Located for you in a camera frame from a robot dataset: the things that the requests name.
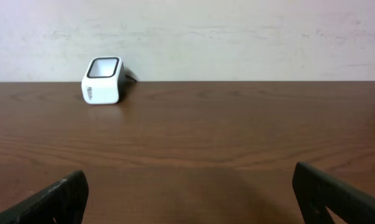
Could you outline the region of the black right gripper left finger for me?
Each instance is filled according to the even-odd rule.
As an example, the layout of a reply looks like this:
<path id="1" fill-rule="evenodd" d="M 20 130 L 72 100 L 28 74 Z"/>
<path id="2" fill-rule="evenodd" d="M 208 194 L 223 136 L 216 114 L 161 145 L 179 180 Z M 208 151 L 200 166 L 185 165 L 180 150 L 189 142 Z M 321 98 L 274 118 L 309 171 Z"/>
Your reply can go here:
<path id="1" fill-rule="evenodd" d="M 82 170 L 76 170 L 0 213 L 0 224 L 81 224 L 89 187 Z"/>

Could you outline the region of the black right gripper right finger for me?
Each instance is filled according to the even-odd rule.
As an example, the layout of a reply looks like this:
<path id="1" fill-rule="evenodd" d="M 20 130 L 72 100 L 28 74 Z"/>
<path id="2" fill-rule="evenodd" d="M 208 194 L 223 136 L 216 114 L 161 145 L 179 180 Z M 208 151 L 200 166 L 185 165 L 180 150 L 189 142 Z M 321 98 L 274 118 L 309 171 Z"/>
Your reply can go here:
<path id="1" fill-rule="evenodd" d="M 292 187 L 305 223 L 375 223 L 375 197 L 306 163 L 295 166 Z"/>

